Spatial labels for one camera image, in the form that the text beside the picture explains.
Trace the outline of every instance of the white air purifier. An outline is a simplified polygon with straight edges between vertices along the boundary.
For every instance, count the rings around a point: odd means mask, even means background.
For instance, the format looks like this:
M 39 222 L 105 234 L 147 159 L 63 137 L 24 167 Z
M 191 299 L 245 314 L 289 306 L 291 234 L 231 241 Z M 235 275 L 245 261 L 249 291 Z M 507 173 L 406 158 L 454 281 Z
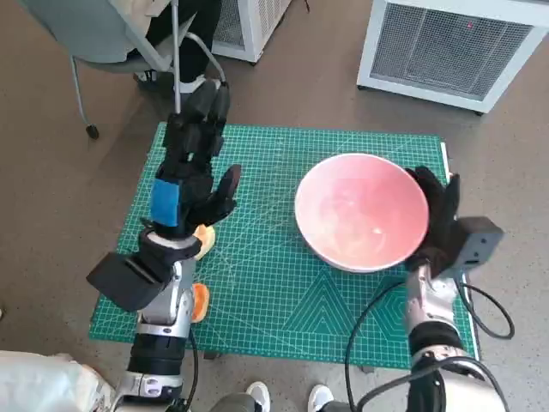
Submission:
M 222 0 L 213 52 L 256 63 L 291 0 Z
M 547 1 L 373 0 L 357 85 L 486 113 L 548 27 Z

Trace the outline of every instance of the grid lines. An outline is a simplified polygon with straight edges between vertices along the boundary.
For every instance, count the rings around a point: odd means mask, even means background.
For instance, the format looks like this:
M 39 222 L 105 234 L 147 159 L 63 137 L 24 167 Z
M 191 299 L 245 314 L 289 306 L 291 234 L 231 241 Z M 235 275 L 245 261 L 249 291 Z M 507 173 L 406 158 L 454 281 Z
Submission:
M 160 124 L 118 241 L 119 252 L 136 250 L 140 218 L 149 213 L 154 173 L 164 157 Z M 293 214 L 299 181 L 322 159 L 365 152 L 403 167 L 428 166 L 445 180 L 436 136 L 364 131 L 312 130 L 228 125 L 214 172 L 243 167 L 238 206 L 216 225 L 216 244 L 197 265 L 195 282 L 210 290 L 208 316 L 193 326 L 199 349 L 309 361 L 343 362 L 352 325 L 376 293 L 405 276 L 397 266 L 369 275 L 329 267 L 301 239 Z M 352 363 L 408 368 L 403 328 L 406 293 L 398 288 L 366 319 Z M 455 321 L 466 349 L 474 353 L 474 332 L 461 302 Z M 132 342 L 136 315 L 100 296 L 89 335 Z

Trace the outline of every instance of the chair caster wheel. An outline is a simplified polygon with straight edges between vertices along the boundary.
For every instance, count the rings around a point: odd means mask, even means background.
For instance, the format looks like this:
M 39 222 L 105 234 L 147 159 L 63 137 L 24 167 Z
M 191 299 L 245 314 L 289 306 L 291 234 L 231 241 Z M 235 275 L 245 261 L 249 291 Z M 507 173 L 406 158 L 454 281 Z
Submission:
M 375 367 L 359 367 L 359 369 L 362 373 L 365 373 L 366 375 L 374 373 L 376 371 Z
M 205 350 L 204 351 L 204 359 L 206 361 L 213 361 L 214 359 L 220 358 L 221 355 L 222 354 L 220 352 L 215 352 L 214 350 Z
M 97 130 L 97 126 L 95 126 L 95 124 L 90 124 L 87 126 L 86 133 L 90 139 L 97 140 L 100 138 L 100 131 Z

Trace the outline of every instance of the blue tape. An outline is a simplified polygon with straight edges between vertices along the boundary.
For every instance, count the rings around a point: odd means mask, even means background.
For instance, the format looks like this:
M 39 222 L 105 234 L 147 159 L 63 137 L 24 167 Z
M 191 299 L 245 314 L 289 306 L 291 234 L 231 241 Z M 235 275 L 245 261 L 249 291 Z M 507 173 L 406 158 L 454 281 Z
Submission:
M 155 179 L 151 193 L 151 218 L 168 227 L 178 225 L 179 185 Z

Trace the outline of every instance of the shoe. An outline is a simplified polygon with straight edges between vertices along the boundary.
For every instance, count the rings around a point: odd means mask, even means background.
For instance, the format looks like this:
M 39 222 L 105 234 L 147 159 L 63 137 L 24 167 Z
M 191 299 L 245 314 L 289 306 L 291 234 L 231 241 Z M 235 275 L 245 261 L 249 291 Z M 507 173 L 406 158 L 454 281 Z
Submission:
M 137 71 L 134 73 L 134 79 L 136 82 L 156 82 L 158 80 L 158 73 L 155 70 Z
M 215 86 L 217 88 L 220 88 L 221 80 L 219 79 L 212 79 L 215 82 Z M 204 82 L 206 81 L 206 77 L 204 75 L 199 75 L 193 82 L 189 83 L 183 83 L 179 82 L 179 93 L 185 95 L 191 95 L 197 90 Z
M 248 386 L 246 393 L 261 405 L 262 412 L 270 412 L 271 396 L 268 394 L 267 386 L 263 382 L 254 382 Z
M 309 402 L 307 403 L 307 412 L 318 412 L 323 406 L 334 400 L 334 395 L 328 386 L 317 385 L 312 388 L 309 395 Z

